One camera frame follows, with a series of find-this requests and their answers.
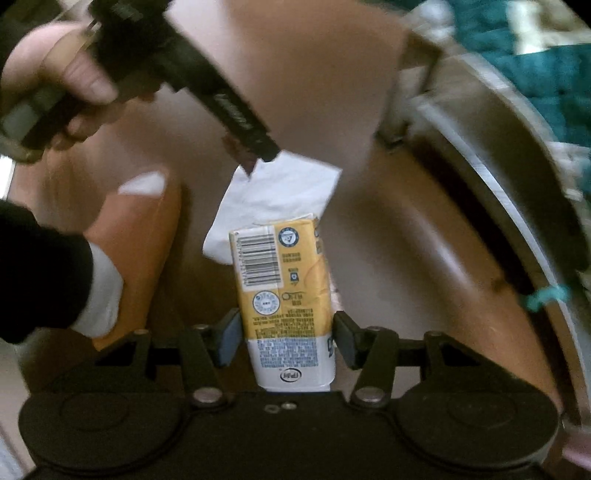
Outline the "black sleeve forearm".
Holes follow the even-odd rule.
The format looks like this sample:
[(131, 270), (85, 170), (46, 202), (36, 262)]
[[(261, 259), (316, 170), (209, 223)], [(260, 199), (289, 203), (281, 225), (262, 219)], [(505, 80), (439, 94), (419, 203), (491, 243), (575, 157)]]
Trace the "black sleeve forearm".
[(122, 276), (98, 245), (1, 202), (2, 340), (20, 344), (38, 329), (102, 337), (115, 326), (122, 291)]

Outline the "person's left hand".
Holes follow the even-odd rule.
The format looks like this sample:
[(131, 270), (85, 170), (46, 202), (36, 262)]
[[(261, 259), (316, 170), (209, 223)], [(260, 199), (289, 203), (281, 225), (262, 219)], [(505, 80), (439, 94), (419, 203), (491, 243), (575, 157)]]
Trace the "person's left hand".
[(1, 20), (1, 112), (6, 113), (37, 89), (52, 86), (82, 103), (67, 121), (53, 128), (42, 148), (68, 150), (95, 135), (103, 126), (122, 116), (131, 100), (152, 102), (162, 82), (140, 78), (125, 95), (103, 66), (74, 41), (80, 42), (84, 28), (78, 22), (54, 22), (37, 27), (14, 20)]

